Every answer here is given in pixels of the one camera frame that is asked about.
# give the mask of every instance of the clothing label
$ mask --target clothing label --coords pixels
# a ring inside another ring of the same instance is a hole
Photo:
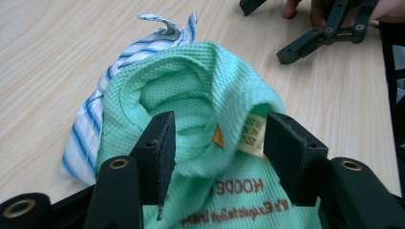
[[[268,162],[268,159],[263,154],[265,130],[266,120],[261,116],[249,114],[241,132],[238,149]],[[217,126],[212,141],[221,147],[224,146],[223,135],[219,126]]]

